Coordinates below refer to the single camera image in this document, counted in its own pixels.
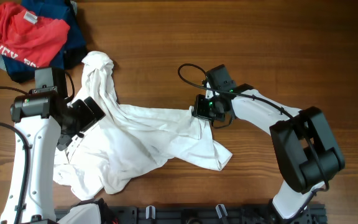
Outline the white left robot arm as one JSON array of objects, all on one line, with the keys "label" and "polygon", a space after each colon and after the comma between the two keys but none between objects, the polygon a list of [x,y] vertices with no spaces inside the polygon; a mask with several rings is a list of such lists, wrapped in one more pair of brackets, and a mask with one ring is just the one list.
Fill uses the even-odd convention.
[{"label": "white left robot arm", "polygon": [[66,149],[73,136],[79,136],[104,115],[92,97],[69,107],[66,98],[54,90],[32,90],[14,100],[14,167],[0,223],[56,220],[52,187],[55,151]]}]

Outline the navy blue folded garment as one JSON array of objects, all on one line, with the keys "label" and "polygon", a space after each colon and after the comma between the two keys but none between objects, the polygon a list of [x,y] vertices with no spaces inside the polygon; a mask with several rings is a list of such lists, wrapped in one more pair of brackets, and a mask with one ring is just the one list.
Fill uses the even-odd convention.
[{"label": "navy blue folded garment", "polygon": [[[78,65],[88,53],[86,41],[76,20],[77,3],[70,0],[22,0],[21,5],[37,16],[63,19],[69,26],[67,41],[50,62],[51,67],[65,70]],[[24,83],[34,78],[35,68],[2,56],[11,80]]]}]

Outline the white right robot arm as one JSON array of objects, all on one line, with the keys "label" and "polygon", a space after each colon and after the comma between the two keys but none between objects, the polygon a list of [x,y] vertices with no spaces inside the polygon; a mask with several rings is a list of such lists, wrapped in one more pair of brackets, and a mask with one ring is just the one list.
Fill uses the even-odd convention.
[{"label": "white right robot arm", "polygon": [[310,223],[317,214],[309,203],[345,168],[345,158],[321,109],[301,110],[277,103],[250,85],[205,85],[197,95],[193,116],[210,123],[241,119],[267,133],[273,144],[283,184],[253,214],[265,223]]}]

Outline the white Puma t-shirt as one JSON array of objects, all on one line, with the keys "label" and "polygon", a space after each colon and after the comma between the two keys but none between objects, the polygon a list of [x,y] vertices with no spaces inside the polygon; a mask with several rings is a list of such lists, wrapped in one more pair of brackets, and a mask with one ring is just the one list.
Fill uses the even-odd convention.
[{"label": "white Puma t-shirt", "polygon": [[162,167],[174,157],[210,170],[222,170],[232,153],[213,139],[205,120],[192,109],[120,105],[112,78],[114,63],[92,51],[82,60],[81,88],[76,99],[92,98],[105,116],[56,151],[53,181],[67,185],[80,200],[100,191],[116,194],[129,181]]}]

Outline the red folded t-shirt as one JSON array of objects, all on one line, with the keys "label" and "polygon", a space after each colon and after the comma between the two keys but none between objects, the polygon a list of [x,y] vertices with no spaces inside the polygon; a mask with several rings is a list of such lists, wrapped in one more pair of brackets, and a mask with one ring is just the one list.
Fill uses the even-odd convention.
[{"label": "red folded t-shirt", "polygon": [[37,16],[14,3],[0,5],[0,55],[31,67],[46,67],[67,41],[70,26],[62,19]]}]

